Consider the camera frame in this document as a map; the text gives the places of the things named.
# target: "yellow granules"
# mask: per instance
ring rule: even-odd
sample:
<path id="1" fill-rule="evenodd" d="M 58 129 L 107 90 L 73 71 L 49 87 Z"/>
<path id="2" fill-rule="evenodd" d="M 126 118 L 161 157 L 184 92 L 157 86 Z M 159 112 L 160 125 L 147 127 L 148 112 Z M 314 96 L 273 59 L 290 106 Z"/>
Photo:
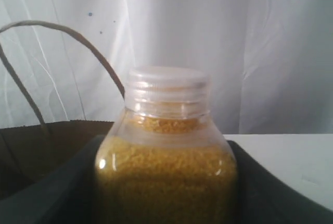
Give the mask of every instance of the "yellow granules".
<path id="1" fill-rule="evenodd" d="M 177 126 L 166 120 L 147 130 L 185 128 Z M 110 137 L 96 158 L 96 182 L 96 223 L 224 224 L 233 214 L 237 168 L 218 144 L 149 146 Z"/>

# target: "white surface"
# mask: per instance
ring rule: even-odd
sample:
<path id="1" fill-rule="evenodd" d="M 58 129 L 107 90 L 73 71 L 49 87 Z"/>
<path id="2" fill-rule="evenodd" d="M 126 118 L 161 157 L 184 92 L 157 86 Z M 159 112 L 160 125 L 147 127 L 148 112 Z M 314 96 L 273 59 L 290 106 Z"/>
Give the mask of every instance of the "white surface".
<path id="1" fill-rule="evenodd" d="M 70 26 L 122 81 L 139 65 L 207 72 L 224 133 L 332 133 L 332 1 L 0 0 L 0 25 L 40 19 Z M 123 106 L 116 86 L 69 36 L 29 27 L 0 41 L 47 122 L 115 120 Z M 0 128 L 34 124 L 0 65 Z"/>
<path id="2" fill-rule="evenodd" d="M 333 134 L 224 135 L 269 172 L 333 210 Z"/>

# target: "brown paper bag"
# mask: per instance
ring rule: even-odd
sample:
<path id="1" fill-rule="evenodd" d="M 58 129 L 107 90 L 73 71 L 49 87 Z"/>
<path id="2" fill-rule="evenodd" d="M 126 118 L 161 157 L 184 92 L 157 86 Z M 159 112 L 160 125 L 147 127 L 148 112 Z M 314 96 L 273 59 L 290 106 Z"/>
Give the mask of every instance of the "brown paper bag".
<path id="1" fill-rule="evenodd" d="M 72 36 L 92 51 L 124 96 L 124 87 L 107 60 L 78 32 L 55 23 L 27 20 L 8 24 L 0 29 L 0 33 L 18 26 L 43 26 Z M 6 58 L 1 45 L 0 59 L 41 123 L 39 126 L 0 129 L 1 199 L 42 179 L 68 161 L 94 136 L 106 134 L 112 122 L 74 120 L 45 123 L 36 103 Z"/>

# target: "jar neck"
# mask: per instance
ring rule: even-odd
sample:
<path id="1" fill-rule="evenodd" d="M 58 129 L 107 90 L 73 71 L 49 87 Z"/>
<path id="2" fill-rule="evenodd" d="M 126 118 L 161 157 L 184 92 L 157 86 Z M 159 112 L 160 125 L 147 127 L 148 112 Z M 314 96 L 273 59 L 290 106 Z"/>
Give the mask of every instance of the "jar neck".
<path id="1" fill-rule="evenodd" d="M 141 116 L 164 119 L 191 119 L 209 114 L 209 103 L 200 102 L 148 102 L 127 98 L 125 106 Z"/>

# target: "white table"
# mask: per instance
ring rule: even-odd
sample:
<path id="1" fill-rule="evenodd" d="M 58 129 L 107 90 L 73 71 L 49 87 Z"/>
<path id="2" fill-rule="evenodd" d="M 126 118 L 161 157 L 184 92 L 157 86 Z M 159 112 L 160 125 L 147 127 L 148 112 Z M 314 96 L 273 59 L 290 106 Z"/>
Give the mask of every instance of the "white table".
<path id="1" fill-rule="evenodd" d="M 285 184 L 333 210 L 333 134 L 224 136 Z"/>

